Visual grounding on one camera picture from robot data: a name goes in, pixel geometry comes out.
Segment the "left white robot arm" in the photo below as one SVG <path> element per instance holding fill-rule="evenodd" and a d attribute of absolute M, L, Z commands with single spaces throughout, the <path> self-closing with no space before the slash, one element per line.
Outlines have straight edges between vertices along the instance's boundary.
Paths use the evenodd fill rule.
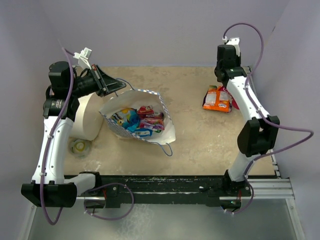
<path fill-rule="evenodd" d="M 67 143 L 80 106 L 79 98 L 90 94 L 105 97 L 125 88 L 126 83 L 110 77 L 95 64 L 84 76 L 77 75 L 66 61 L 51 64 L 48 77 L 40 156 L 30 183 L 22 184 L 21 194 L 37 207 L 70 208 L 84 192 L 98 196 L 103 191 L 97 171 L 84 171 L 70 179 L 64 176 Z"/>

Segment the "pink snack packet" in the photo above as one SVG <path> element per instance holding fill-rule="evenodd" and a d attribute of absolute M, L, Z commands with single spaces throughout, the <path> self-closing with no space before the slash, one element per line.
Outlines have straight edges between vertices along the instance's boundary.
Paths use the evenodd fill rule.
<path fill-rule="evenodd" d="M 218 91 L 220 94 L 220 99 L 222 101 L 228 101 L 229 102 L 229 108 L 235 108 L 236 110 L 239 110 L 239 107 L 233 98 L 233 96 L 229 93 L 229 91 L 224 86 L 219 86 Z"/>

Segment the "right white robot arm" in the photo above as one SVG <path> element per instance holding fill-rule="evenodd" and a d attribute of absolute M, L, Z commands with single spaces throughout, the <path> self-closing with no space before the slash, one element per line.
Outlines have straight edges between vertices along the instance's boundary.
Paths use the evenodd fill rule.
<path fill-rule="evenodd" d="M 228 196 L 246 187 L 246 179 L 256 158 L 265 155 L 276 142 L 278 129 L 269 125 L 279 124 L 277 116 L 271 116 L 260 104 L 250 84 L 249 76 L 241 67 L 241 55 L 230 44 L 217 47 L 214 69 L 217 81 L 222 83 L 235 100 L 244 119 L 244 126 L 237 137 L 239 153 L 222 179 L 222 190 Z"/>

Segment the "orange snack packet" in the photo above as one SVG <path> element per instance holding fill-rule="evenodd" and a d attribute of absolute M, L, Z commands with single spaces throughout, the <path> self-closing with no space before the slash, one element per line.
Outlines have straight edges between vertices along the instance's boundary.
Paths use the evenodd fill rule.
<path fill-rule="evenodd" d="M 231 111 L 231 101 L 223 86 L 210 85 L 203 98 L 202 108 L 204 110 L 229 113 Z"/>

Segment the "blue checkered paper bag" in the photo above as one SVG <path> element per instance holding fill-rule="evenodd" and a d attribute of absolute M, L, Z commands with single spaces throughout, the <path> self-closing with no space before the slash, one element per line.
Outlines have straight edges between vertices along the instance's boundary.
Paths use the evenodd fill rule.
<path fill-rule="evenodd" d="M 158 145 L 165 155 L 171 157 L 173 155 L 173 150 L 170 144 L 176 140 L 176 131 L 161 94 L 156 91 L 135 87 L 131 87 L 121 93 L 116 91 L 115 94 L 116 96 L 109 98 L 99 110 L 99 113 L 106 121 L 109 129 L 117 137 L 125 140 L 135 139 L 153 145 Z M 164 130 L 153 131 L 152 136 L 150 137 L 138 137 L 133 132 L 124 129 L 111 119 L 111 116 L 114 113 L 122 109 L 133 108 L 138 112 L 138 109 L 141 106 L 153 106 L 154 112 L 164 114 Z"/>

